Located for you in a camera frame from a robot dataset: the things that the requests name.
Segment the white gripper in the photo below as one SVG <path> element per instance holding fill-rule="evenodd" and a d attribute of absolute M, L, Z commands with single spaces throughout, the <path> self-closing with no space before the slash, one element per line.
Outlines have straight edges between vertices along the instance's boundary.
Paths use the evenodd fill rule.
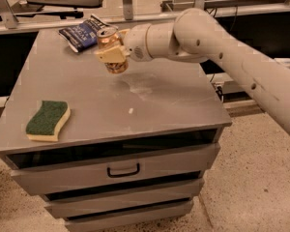
<path fill-rule="evenodd" d="M 152 60 L 147 48 L 147 33 L 150 24 L 141 24 L 131 29 L 119 30 L 124 37 L 124 45 L 115 45 L 95 51 L 95 56 L 102 63 L 123 63 L 130 56 L 137 62 L 148 62 Z"/>

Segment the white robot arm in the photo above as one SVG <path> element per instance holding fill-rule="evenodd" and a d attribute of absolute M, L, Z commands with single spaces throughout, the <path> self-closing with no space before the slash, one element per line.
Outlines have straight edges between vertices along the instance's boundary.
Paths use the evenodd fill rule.
<path fill-rule="evenodd" d="M 106 45 L 95 55 L 112 73 L 123 72 L 128 58 L 214 62 L 290 135 L 290 69 L 238 41 L 207 12 L 187 9 L 172 22 L 122 31 L 105 27 L 98 38 Z"/>

